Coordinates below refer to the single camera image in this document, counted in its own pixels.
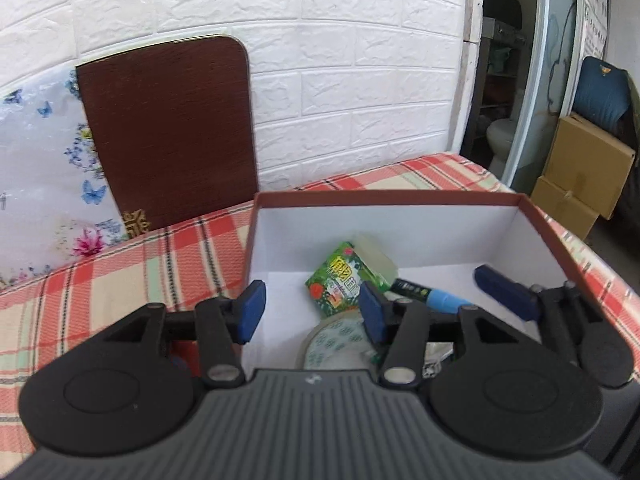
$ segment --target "cardboard box stack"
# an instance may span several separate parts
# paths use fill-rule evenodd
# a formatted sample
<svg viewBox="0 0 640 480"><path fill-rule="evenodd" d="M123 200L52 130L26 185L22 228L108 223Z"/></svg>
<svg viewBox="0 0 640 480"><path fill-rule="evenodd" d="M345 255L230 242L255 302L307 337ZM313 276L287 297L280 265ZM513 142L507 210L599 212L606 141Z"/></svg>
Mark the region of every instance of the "cardboard box stack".
<svg viewBox="0 0 640 480"><path fill-rule="evenodd" d="M611 218L636 152L580 115L558 121L533 202L584 240L599 215Z"/></svg>

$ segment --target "red plaid fabric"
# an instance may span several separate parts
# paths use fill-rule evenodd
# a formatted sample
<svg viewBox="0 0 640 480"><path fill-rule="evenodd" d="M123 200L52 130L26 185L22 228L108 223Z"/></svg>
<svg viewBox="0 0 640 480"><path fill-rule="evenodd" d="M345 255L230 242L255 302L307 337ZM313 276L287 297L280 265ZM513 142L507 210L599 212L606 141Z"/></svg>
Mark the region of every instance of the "red plaid fabric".
<svg viewBox="0 0 640 480"><path fill-rule="evenodd" d="M300 189L508 190L484 168L449 153ZM33 451L17 399L34 371L142 304L188 310L211 296L238 295L251 209L247 202L151 232L0 292L0 474ZM640 298L578 238L548 221L640 363Z"/></svg>

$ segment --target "white container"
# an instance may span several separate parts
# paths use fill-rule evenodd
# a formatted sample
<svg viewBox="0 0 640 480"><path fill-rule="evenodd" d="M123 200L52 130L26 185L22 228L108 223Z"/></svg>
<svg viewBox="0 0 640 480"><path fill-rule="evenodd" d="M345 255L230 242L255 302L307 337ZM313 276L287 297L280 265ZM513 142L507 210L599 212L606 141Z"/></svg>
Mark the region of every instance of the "white container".
<svg viewBox="0 0 640 480"><path fill-rule="evenodd" d="M267 286L267 304L242 365L295 368L300 344L320 321L306 279L345 240L364 233L399 267L399 276L440 288L539 339L482 292L474 269L489 264L525 286L577 283L594 298L558 236L529 199L515 193L362 190L260 193L247 241L245 280Z"/></svg>

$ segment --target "white brick wall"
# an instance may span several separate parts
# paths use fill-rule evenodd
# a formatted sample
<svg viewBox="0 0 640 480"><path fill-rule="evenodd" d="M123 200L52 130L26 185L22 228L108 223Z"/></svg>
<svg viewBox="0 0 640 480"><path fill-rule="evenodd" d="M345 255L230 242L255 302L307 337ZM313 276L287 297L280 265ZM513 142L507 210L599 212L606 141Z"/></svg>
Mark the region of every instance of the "white brick wall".
<svg viewBox="0 0 640 480"><path fill-rule="evenodd" d="M0 0L0 94L64 62L229 34L249 53L261 185L298 186L445 149L464 1Z"/></svg>

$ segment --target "gray gripper base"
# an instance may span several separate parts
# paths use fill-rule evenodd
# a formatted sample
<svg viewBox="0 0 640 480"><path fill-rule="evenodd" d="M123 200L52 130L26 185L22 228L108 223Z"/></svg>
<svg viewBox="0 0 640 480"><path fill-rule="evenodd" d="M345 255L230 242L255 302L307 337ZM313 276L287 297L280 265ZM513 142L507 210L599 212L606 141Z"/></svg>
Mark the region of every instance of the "gray gripper base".
<svg viewBox="0 0 640 480"><path fill-rule="evenodd" d="M583 452L512 462L457 443L413 394L367 372L258 371L215 390L180 430L112 458L41 449L10 480L599 480L611 473Z"/></svg>

